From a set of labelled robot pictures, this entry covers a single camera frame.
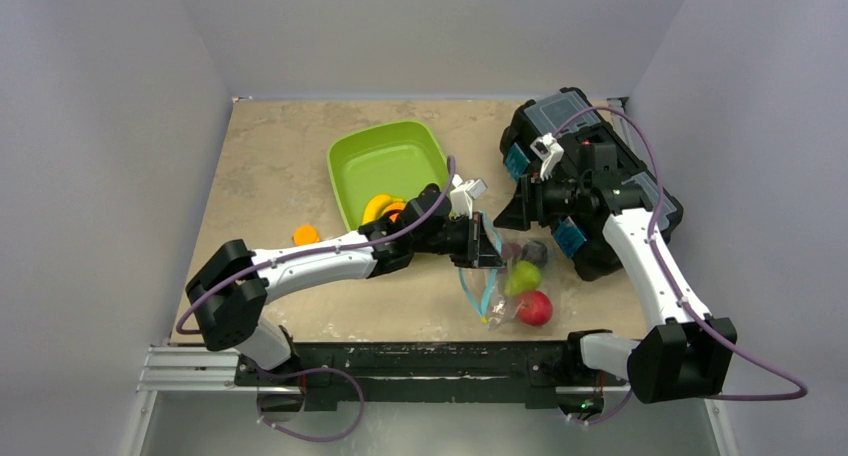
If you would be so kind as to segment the clear zip top bag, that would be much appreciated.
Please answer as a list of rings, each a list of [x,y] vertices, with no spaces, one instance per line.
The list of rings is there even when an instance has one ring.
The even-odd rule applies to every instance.
[[[553,257],[540,239],[504,237],[488,218],[485,234],[505,261],[496,269],[459,269],[460,288],[482,324],[495,330],[506,324],[541,328],[554,318],[550,296]]]

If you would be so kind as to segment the yellow fake banana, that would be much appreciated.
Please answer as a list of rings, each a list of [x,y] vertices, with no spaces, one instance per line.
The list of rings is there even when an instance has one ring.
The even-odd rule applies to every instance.
[[[365,225],[367,223],[373,222],[373,221],[381,218],[382,217],[381,216],[382,210],[386,206],[388,206],[389,204],[391,204],[393,202],[405,202],[406,203],[406,200],[401,198],[401,197],[389,195],[389,194],[386,194],[386,193],[381,193],[381,194],[374,196],[366,204],[366,207],[365,207],[363,214],[362,214],[361,224]]]

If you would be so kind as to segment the orange fake fruit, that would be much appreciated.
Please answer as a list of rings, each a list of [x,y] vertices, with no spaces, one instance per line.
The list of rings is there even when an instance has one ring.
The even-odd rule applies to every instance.
[[[405,202],[393,202],[382,210],[381,216],[387,216],[390,221],[394,222],[405,207]]]

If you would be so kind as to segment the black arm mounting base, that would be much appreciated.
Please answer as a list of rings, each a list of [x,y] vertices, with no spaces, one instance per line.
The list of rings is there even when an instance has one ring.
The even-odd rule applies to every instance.
[[[583,366],[570,341],[301,342],[282,366],[239,358],[234,382],[300,397],[307,411],[341,402],[520,404],[595,415],[626,383]]]

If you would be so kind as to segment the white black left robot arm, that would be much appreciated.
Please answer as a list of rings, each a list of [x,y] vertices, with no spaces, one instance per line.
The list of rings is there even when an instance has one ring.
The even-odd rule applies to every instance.
[[[272,384],[297,375],[287,331],[263,316],[289,294],[343,280],[369,279],[410,265],[417,254],[443,255],[460,269],[500,269],[505,261],[488,236],[483,215],[455,215],[447,196],[428,185],[400,210],[391,210],[332,240],[286,249],[250,249],[241,239],[222,244],[189,279],[190,306],[177,330],[194,318],[211,352],[235,349]]]

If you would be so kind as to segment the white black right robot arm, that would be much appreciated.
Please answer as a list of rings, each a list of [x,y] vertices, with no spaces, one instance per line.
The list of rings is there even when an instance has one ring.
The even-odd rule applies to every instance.
[[[612,332],[572,333],[561,357],[564,375],[584,383],[599,371],[627,381],[637,399],[655,403],[713,397],[723,387],[736,329],[714,318],[688,287],[659,231],[643,188],[624,180],[612,143],[587,143],[577,150],[577,172],[561,168],[564,150],[546,134],[530,145],[540,166],[518,179],[512,200],[495,218],[498,228],[526,231],[566,218],[600,227],[635,288],[649,332],[641,340]]]

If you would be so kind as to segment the dark purple fake fig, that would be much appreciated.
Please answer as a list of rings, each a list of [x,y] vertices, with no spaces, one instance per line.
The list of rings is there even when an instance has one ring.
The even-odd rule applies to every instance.
[[[525,261],[539,269],[543,269],[549,261],[549,250],[547,245],[539,240],[529,240],[521,247],[520,261]]]

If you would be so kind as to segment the green fake pear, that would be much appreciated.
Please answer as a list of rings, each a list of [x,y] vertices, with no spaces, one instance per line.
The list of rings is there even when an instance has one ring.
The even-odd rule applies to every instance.
[[[509,270],[503,291],[507,297],[517,297],[536,290],[541,282],[541,269],[528,262],[518,261]]]

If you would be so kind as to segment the red fake apple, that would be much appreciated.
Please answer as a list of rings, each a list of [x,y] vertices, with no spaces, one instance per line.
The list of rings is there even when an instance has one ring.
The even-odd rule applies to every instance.
[[[518,297],[516,316],[524,324],[541,327],[551,320],[553,305],[544,292],[528,291]]]

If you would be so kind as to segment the black plastic toolbox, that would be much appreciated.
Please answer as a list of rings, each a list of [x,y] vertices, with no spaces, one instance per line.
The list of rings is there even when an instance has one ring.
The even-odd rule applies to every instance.
[[[540,158],[531,150],[539,136],[551,133],[564,155],[555,179],[592,177],[592,194],[597,213],[589,217],[567,217],[550,226],[552,237],[574,263],[578,276],[594,281],[619,269],[622,264],[602,231],[609,216],[624,209],[660,210],[657,227],[664,240],[681,223],[684,208],[668,191],[659,191],[655,175],[619,137],[599,111],[592,109],[585,93],[575,87],[562,88],[542,99],[519,106],[505,128],[500,152],[503,164],[515,181],[522,175],[538,174]]]

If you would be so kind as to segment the green plastic tray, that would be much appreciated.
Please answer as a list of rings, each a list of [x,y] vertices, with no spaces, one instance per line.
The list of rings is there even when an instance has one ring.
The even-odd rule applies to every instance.
[[[423,123],[401,120],[359,130],[332,143],[326,161],[346,229],[360,226],[378,194],[411,199],[448,180],[446,155]]]

